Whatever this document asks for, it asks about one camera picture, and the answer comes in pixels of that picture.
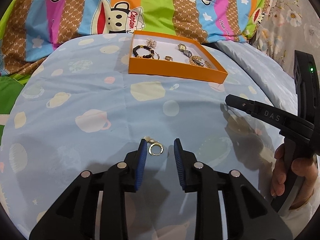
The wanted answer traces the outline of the person's right hand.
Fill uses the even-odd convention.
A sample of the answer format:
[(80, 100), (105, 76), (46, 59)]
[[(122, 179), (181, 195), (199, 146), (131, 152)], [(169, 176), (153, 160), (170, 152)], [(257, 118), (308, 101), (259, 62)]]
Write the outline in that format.
[(318, 178), (318, 167), (310, 158), (297, 157), (293, 144), (285, 142), (274, 153), (276, 163), (272, 173), (271, 206), (283, 215), (289, 209), (298, 209), (312, 197)]

